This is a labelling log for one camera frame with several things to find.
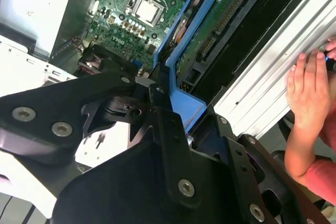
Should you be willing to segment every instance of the screw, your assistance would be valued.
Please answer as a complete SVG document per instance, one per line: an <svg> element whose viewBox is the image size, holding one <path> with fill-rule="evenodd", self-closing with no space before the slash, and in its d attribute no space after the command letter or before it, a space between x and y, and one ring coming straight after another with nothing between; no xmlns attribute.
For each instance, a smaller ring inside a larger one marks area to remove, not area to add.
<svg viewBox="0 0 336 224"><path fill-rule="evenodd" d="M227 120L225 118L220 118L221 122L227 124Z"/></svg>
<svg viewBox="0 0 336 224"><path fill-rule="evenodd" d="M28 107L18 107L12 111L12 117L21 122L29 122L36 117L36 112Z"/></svg>
<svg viewBox="0 0 336 224"><path fill-rule="evenodd" d="M163 88L161 88L161 87L157 87L156 90L158 90L158 92L160 92L160 93L163 93L163 94L165 93Z"/></svg>
<svg viewBox="0 0 336 224"><path fill-rule="evenodd" d="M178 182L178 184L178 188L184 196L190 198L195 195L195 188L189 180L183 178Z"/></svg>
<svg viewBox="0 0 336 224"><path fill-rule="evenodd" d="M126 83L130 83L130 82L131 82L130 79L128 79L128 78L126 78L126 77L121 77L121 80L122 80L123 82L126 82Z"/></svg>
<svg viewBox="0 0 336 224"><path fill-rule="evenodd" d="M258 207L255 204L250 205L250 212L253 215L253 217L258 220L259 222L264 222L265 221L265 216L260 207Z"/></svg>
<svg viewBox="0 0 336 224"><path fill-rule="evenodd" d="M252 137L249 137L249 138L248 138L248 141L249 141L251 144L256 144L256 141L255 141Z"/></svg>
<svg viewBox="0 0 336 224"><path fill-rule="evenodd" d="M51 131L60 137L70 136L72 133L72 127L70 124L65 122L57 122L54 123L51 127Z"/></svg>

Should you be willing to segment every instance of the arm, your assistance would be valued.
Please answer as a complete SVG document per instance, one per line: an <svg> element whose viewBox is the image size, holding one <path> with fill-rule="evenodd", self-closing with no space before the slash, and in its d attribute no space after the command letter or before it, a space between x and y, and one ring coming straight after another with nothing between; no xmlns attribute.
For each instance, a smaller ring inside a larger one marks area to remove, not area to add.
<svg viewBox="0 0 336 224"><path fill-rule="evenodd" d="M288 77L288 101L295 124L287 143L285 165L293 179L303 185L315 162L314 144L330 107L325 62L324 54L313 50L305 69L306 55L301 54Z"/></svg>

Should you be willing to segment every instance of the blue plastic bracket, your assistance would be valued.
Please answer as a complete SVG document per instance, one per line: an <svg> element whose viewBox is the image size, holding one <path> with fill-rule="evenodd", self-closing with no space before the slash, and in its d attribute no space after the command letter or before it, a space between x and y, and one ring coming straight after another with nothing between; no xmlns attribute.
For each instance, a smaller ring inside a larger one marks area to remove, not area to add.
<svg viewBox="0 0 336 224"><path fill-rule="evenodd" d="M159 61L159 53L163 49L164 45L169 42L169 38L174 33L177 25L179 24L180 19L182 18L184 12L189 6L189 3L192 0L187 0L184 7L182 8L181 12L177 16L175 23L173 24L172 28L168 32L164 42L162 43L161 47L157 50L157 53L154 56L154 66ZM194 17L193 21L189 25L189 28L185 32L184 36L182 37L180 43L176 46L172 54L170 55L169 59L166 62L166 65L170 68L170 98L172 101L172 106L174 112L180 114L182 118L182 122L186 132L188 132L194 123L200 118L203 112L206 110L206 103L187 92L179 89L176 86L176 70L175 64L179 57L182 55L183 51L185 50L186 46L196 33L197 29L201 25L203 19L205 18L206 14L209 12L210 8L213 6L216 0L205 0L199 11L197 12L196 16Z"/></svg>

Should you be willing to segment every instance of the computer motherboard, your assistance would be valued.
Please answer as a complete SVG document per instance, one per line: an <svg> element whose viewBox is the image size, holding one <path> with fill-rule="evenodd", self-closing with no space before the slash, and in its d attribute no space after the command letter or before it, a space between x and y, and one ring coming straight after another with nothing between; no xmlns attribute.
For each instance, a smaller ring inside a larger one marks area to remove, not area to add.
<svg viewBox="0 0 336 224"><path fill-rule="evenodd" d="M183 0L100 0L85 40L150 72L153 55L183 5Z"/></svg>

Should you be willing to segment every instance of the mounting hole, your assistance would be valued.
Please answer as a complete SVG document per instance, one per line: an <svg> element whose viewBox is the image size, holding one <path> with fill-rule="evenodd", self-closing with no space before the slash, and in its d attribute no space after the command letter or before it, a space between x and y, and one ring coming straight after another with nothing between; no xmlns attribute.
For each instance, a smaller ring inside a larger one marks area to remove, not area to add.
<svg viewBox="0 0 336 224"><path fill-rule="evenodd" d="M130 115L133 118L135 118L135 117L137 117L141 114L142 114L142 111L140 109L134 109L134 110L131 110L131 112L130 112Z"/></svg>
<svg viewBox="0 0 336 224"><path fill-rule="evenodd" d="M240 166L240 169L241 169L243 172L247 172L247 168L246 168L244 165L241 165L241 166Z"/></svg>

